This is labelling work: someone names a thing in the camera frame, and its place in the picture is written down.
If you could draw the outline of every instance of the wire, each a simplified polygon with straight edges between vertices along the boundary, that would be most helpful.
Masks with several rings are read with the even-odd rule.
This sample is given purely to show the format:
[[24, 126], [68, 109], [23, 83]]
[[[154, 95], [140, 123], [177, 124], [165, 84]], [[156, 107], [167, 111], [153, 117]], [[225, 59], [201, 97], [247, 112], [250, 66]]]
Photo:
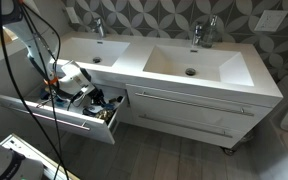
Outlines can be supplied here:
[[7, 50], [6, 50], [6, 45], [5, 45], [5, 39], [4, 39], [4, 33], [3, 33], [3, 18], [2, 18], [2, 0], [0, 0], [0, 37], [1, 37], [1, 43], [2, 43], [2, 50], [3, 50], [3, 54], [4, 54], [4, 59], [5, 59], [5, 63], [6, 63], [6, 67], [10, 76], [10, 79], [12, 81], [12, 84], [16, 90], [16, 93], [18, 94], [23, 106], [26, 108], [26, 110], [29, 112], [29, 114], [32, 116], [32, 118], [34, 119], [34, 121], [37, 123], [37, 125], [39, 126], [39, 128], [41, 129], [41, 131], [43, 132], [44, 136], [46, 137], [46, 139], [48, 140], [49, 144], [52, 146], [52, 148], [54, 149], [56, 155], [59, 157], [60, 162], [63, 164], [63, 160], [61, 158], [61, 156], [59, 155], [58, 151], [56, 150], [53, 142], [51, 141], [50, 137], [48, 136], [48, 134], [46, 133], [45, 129], [43, 128], [43, 126], [41, 125], [41, 123], [37, 120], [37, 118], [34, 116], [33, 112], [31, 111], [31, 109], [27, 106], [19, 88], [18, 85], [15, 81], [11, 66], [10, 66], [10, 62], [8, 59], [8, 54], [7, 54]]
[[[55, 33], [55, 35], [57, 36], [57, 39], [58, 39], [58, 51], [57, 51], [57, 55], [56, 55], [56, 59], [54, 59], [54, 63], [53, 63], [53, 69], [54, 69], [54, 75], [57, 77], [57, 72], [56, 72], [56, 68], [57, 68], [57, 60], [59, 58], [59, 55], [60, 55], [60, 50], [61, 50], [61, 38], [60, 38], [60, 35], [57, 33], [57, 31], [55, 30], [55, 28], [49, 24], [45, 19], [43, 19], [40, 15], [38, 15], [35, 11], [33, 11], [29, 6], [27, 6], [25, 3], [24, 3], [24, 6], [25, 8], [27, 8], [31, 13], [33, 13], [36, 17], [38, 17], [41, 21], [43, 21], [45, 24], [47, 24]], [[57, 90], [59, 90], [60, 88], [60, 84], [59, 82], [57, 81], [56, 82], [56, 87], [57, 87]]]
[[[59, 36], [59, 34], [57, 33], [57, 31], [55, 30], [55, 28], [53, 28], [52, 25], [50, 25], [46, 20], [44, 20], [40, 15], [38, 15], [35, 11], [33, 11], [29, 6], [27, 6], [25, 3], [24, 3], [24, 6], [25, 8], [27, 8], [31, 13], [33, 13], [36, 17], [38, 17], [41, 21], [43, 21], [45, 24], [47, 24], [52, 30], [53, 32], [56, 34], [57, 36], [57, 39], [58, 39], [58, 51], [57, 51], [57, 55], [56, 55], [56, 58], [54, 58], [53, 54], [50, 53], [50, 55], [52, 56], [52, 58], [54, 59], [54, 63], [53, 63], [53, 70], [54, 70], [54, 76], [57, 77], [57, 60], [59, 58], [59, 54], [60, 54], [60, 50], [61, 50], [61, 38]], [[59, 81], [56, 81], [56, 92], [59, 91], [60, 89], [60, 84], [59, 84]], [[55, 175], [54, 175], [54, 179], [56, 178], [57, 176], [57, 173], [58, 173], [58, 170], [59, 170], [59, 167], [60, 167], [60, 164], [58, 164], [57, 168], [56, 168], [56, 172], [55, 172]]]
[[70, 103], [68, 104], [66, 111], [69, 111], [69, 110], [70, 110], [71, 104], [72, 104], [72, 101], [70, 101]]
[[[45, 39], [44, 39], [44, 38], [41, 36], [41, 34], [38, 32], [38, 30], [37, 30], [34, 22], [32, 21], [30, 15], [29, 15], [28, 12], [26, 11], [25, 6], [21, 6], [21, 9], [23, 10], [23, 15], [24, 15], [25, 21], [26, 21], [29, 29], [31, 30], [31, 33], [32, 33], [32, 34], [36, 34], [36, 35], [40, 38], [40, 41], [43, 43], [43, 45], [44, 45], [45, 47], [48, 47], [48, 45], [46, 44]], [[47, 69], [46, 69], [46, 66], [45, 66], [45, 62], [44, 62], [43, 56], [42, 56], [41, 51], [40, 51], [40, 49], [39, 49], [38, 43], [37, 43], [37, 41], [36, 41], [36, 38], [33, 37], [33, 39], [34, 39], [35, 45], [36, 45], [37, 50], [38, 50], [39, 57], [40, 57], [40, 59], [41, 59], [42, 65], [43, 65], [43, 70], [44, 70], [44, 73], [45, 73], [45, 79], [46, 79], [47, 82], [48, 82], [48, 86], [49, 86], [50, 91], [52, 91], [52, 88], [51, 88], [51, 85], [50, 85], [50, 80], [49, 80], [49, 78], [48, 78]], [[55, 62], [56, 62], [57, 59], [54, 58], [54, 56], [53, 56], [52, 52], [50, 51], [50, 49], [47, 49], [47, 51], [50, 53], [50, 55], [52, 56], [52, 58], [53, 58], [53, 59], [55, 60]], [[51, 92], [50, 95], [51, 95], [53, 116], [54, 116], [54, 119], [55, 119], [55, 125], [56, 125], [56, 131], [57, 131], [57, 138], [58, 138], [58, 144], [59, 144], [59, 154], [60, 154], [60, 156], [62, 156], [62, 145], [61, 145], [61, 140], [60, 140], [60, 135], [59, 135], [59, 128], [58, 128], [58, 122], [57, 122], [56, 112], [55, 112], [55, 108], [54, 108], [54, 97], [53, 97], [53, 93]], [[58, 164], [56, 173], [55, 173], [55, 175], [54, 175], [54, 179], [55, 179], [56, 176], [57, 176], [57, 172], [58, 172], [58, 169], [59, 169], [60, 164], [62, 164], [63, 169], [64, 169], [65, 174], [66, 174], [66, 177], [67, 177], [67, 179], [69, 179], [69, 178], [68, 178], [68, 175], [67, 175], [67, 170], [66, 170], [65, 165], [63, 164], [63, 162], [61, 162], [61, 163]]]
[[83, 103], [83, 101], [84, 101], [84, 99], [85, 99], [85, 96], [86, 96], [86, 95], [84, 94], [83, 97], [81, 97], [82, 100], [81, 100], [81, 102], [80, 102], [78, 105], [75, 105], [74, 103], [72, 103], [73, 106], [75, 106], [75, 107], [80, 107], [80, 105]]
[[50, 98], [48, 98], [47, 100], [45, 100], [45, 101], [42, 101], [42, 102], [40, 102], [36, 107], [37, 108], [40, 108], [40, 107], [42, 107], [42, 106], [45, 106], [45, 104], [47, 104], [48, 102], [50, 102], [52, 99], [51, 99], [51, 97]]

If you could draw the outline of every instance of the wall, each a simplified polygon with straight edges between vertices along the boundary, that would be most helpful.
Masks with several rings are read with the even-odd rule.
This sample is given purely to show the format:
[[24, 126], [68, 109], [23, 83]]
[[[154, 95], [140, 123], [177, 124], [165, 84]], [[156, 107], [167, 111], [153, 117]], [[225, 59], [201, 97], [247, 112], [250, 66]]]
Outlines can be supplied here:
[[254, 32], [264, 10], [288, 10], [288, 0], [62, 0], [74, 7], [90, 31], [102, 17], [109, 33], [162, 38], [191, 38], [193, 22], [219, 16], [218, 41], [254, 44], [275, 80], [288, 74], [288, 15], [274, 33]]
[[[42, 16], [54, 25], [61, 35], [71, 31], [71, 28], [68, 26], [65, 16], [63, 15], [63, 4], [61, 1], [39, 0], [36, 2], [36, 5], [40, 9]], [[42, 82], [41, 76], [32, 67], [26, 56], [26, 49], [20, 50], [10, 56], [13, 73], [21, 92], [24, 95]], [[4, 60], [0, 61], [0, 94], [17, 97], [7, 73]], [[56, 142], [55, 129], [46, 127], [46, 130], [50, 133], [54, 142]], [[11, 133], [19, 135], [43, 152], [50, 152], [51, 147], [46, 142], [46, 139], [43, 137], [32, 118], [28, 117], [27, 119], [23, 119], [12, 111], [0, 106], [0, 141]]]

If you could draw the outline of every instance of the sink drain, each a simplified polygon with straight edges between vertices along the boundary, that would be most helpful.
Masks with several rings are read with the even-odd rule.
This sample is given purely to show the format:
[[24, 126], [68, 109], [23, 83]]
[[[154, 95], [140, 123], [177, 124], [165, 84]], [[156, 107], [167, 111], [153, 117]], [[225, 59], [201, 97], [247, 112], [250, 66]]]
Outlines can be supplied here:
[[187, 68], [185, 70], [185, 74], [188, 75], [188, 76], [194, 76], [196, 74], [196, 71], [193, 68]]
[[102, 58], [100, 58], [100, 57], [93, 58], [93, 63], [95, 63], [95, 64], [100, 63], [101, 61], [102, 61]]

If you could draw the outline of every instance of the drawer handle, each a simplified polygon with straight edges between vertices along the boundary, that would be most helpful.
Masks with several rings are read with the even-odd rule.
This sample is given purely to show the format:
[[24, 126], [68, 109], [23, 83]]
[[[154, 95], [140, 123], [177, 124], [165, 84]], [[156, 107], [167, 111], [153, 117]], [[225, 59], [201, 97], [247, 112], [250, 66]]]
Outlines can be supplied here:
[[196, 107], [201, 107], [201, 108], [230, 112], [230, 113], [235, 113], [235, 114], [241, 114], [241, 115], [245, 115], [245, 116], [254, 116], [254, 114], [252, 114], [252, 113], [245, 112], [243, 108], [241, 108], [240, 111], [236, 111], [236, 110], [231, 110], [231, 109], [225, 109], [225, 108], [219, 108], [219, 107], [214, 107], [214, 106], [190, 103], [190, 102], [168, 99], [168, 98], [163, 98], [163, 97], [158, 97], [158, 96], [152, 96], [152, 95], [145, 94], [145, 92], [143, 92], [142, 94], [135, 93], [135, 95], [147, 97], [147, 98], [152, 98], [152, 99], [158, 99], [158, 100], [162, 100], [162, 101], [174, 102], [174, 103], [178, 103], [178, 104], [185, 104], [185, 105], [196, 106]]
[[223, 136], [223, 137], [233, 138], [233, 136], [228, 135], [228, 134], [222, 134], [222, 133], [218, 133], [218, 132], [208, 131], [208, 130], [205, 130], [205, 129], [194, 128], [194, 127], [185, 126], [185, 125], [178, 124], [178, 123], [173, 123], [173, 122], [167, 122], [167, 121], [163, 121], [163, 120], [157, 120], [157, 119], [154, 119], [154, 118], [151, 118], [151, 117], [147, 117], [146, 114], [139, 115], [138, 117], [139, 118], [143, 118], [143, 119], [147, 119], [147, 120], [150, 120], [150, 121], [156, 121], [156, 122], [161, 122], [161, 123], [165, 123], [165, 124], [169, 124], [169, 125], [173, 125], [173, 126], [179, 126], [179, 127], [182, 127], [182, 128], [192, 129], [192, 130], [195, 130], [195, 131], [201, 131], [201, 132], [215, 134], [215, 135], [219, 135], [219, 136]]
[[[18, 109], [18, 108], [14, 108], [14, 107], [7, 107], [7, 108], [12, 109], [14, 111], [22, 112], [22, 113], [27, 113], [27, 114], [29, 113], [28, 111], [25, 111], [25, 110], [22, 110], [22, 109]], [[44, 119], [55, 121], [54, 118], [50, 118], [50, 117], [47, 117], [47, 116], [44, 116], [44, 115], [41, 115], [41, 114], [37, 114], [37, 113], [33, 113], [33, 114], [34, 114], [34, 116], [37, 116], [37, 117], [40, 117], [40, 118], [44, 118]], [[82, 126], [77, 125], [77, 124], [73, 124], [73, 123], [69, 123], [69, 122], [65, 122], [65, 121], [62, 121], [62, 120], [57, 120], [57, 122], [61, 123], [61, 124], [64, 124], [64, 125], [68, 125], [68, 126], [72, 126], [72, 127], [75, 127], [75, 128], [79, 128], [79, 129], [82, 129], [82, 130], [85, 130], [85, 131], [90, 131], [91, 130], [90, 128], [84, 127], [85, 122], [82, 124]]]

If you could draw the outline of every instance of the white countertop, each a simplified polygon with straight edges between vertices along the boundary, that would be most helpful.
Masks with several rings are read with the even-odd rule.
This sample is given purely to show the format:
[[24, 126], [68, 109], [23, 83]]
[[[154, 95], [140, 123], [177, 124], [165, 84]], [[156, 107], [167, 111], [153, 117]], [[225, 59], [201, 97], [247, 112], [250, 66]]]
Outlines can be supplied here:
[[[65, 41], [71, 37], [98, 39], [98, 34], [70, 32], [62, 37], [62, 44], [65, 45]], [[108, 34], [103, 41], [130, 43], [112, 67], [79, 63], [81, 67], [86, 68], [90, 72], [93, 78], [101, 79], [108, 83], [142, 85], [265, 107], [274, 107], [283, 97], [262, 59], [251, 44], [215, 43], [211, 49], [241, 52], [254, 86], [143, 71], [155, 45], [204, 49], [200, 46], [192, 47], [190, 40]]]

